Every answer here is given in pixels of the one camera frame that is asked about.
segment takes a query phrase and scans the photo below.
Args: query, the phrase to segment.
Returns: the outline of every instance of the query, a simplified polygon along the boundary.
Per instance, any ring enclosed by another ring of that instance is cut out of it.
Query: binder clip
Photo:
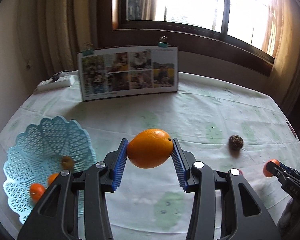
[[[158,42],[158,46],[161,47],[161,48],[167,48],[168,43],[166,43],[166,40],[167,40],[166,36],[160,37],[159,42]]]
[[[93,55],[93,48],[90,42],[86,42],[84,45],[85,50],[82,51],[82,56]]]

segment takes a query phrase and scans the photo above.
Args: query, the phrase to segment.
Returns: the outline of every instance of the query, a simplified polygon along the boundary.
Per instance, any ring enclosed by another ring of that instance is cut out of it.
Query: orange
[[[48,186],[52,184],[56,177],[58,177],[59,173],[53,173],[48,177]]]
[[[164,163],[172,150],[173,143],[168,133],[160,129],[148,129],[132,139],[127,147],[127,155],[134,165],[148,169]]]
[[[34,203],[38,202],[45,190],[46,189],[44,188],[44,186],[39,183],[33,183],[30,185],[30,197],[32,198]]]
[[[267,165],[268,162],[273,162],[273,163],[275,163],[277,165],[280,165],[280,163],[279,163],[278,160],[273,159],[273,160],[267,161],[266,164],[263,166],[263,175],[265,175],[268,178],[271,178],[273,176],[273,174],[271,172],[267,171],[267,169],[266,169],[266,165]]]

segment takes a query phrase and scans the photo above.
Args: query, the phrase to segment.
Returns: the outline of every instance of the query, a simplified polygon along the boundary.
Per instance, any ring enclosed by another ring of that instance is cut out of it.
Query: power strip
[[[52,82],[52,79],[40,82],[40,84],[37,85],[37,91],[42,92],[42,91],[56,89],[56,88],[70,87],[73,84],[74,84],[73,75],[67,75],[64,77],[60,77],[55,82]]]

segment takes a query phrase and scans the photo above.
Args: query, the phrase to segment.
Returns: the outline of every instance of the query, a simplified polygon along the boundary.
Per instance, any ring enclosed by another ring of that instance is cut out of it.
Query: power cord
[[[57,81],[58,79],[59,79],[59,77],[60,77],[60,74],[61,73],[64,73],[64,72],[71,72],[71,71],[69,71],[69,70],[63,70],[63,71],[60,71],[59,73],[56,73],[56,74],[54,74],[53,76],[52,76],[52,82],[55,82],[55,81]]]

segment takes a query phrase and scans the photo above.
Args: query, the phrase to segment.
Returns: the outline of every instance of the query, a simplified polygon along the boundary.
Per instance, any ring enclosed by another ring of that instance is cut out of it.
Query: metal screw
[[[70,174],[70,171],[68,171],[68,170],[63,170],[60,172],[61,176],[68,176],[69,174]]]
[[[204,167],[204,163],[203,162],[195,162],[193,164],[196,168],[200,169]]]
[[[98,162],[96,163],[96,167],[101,169],[101,168],[104,168],[106,166],[106,164],[104,162]]]
[[[238,175],[240,174],[240,171],[237,170],[237,169],[231,169],[231,170],[230,170],[230,173],[231,173],[232,175],[234,175],[234,176],[238,176]]]

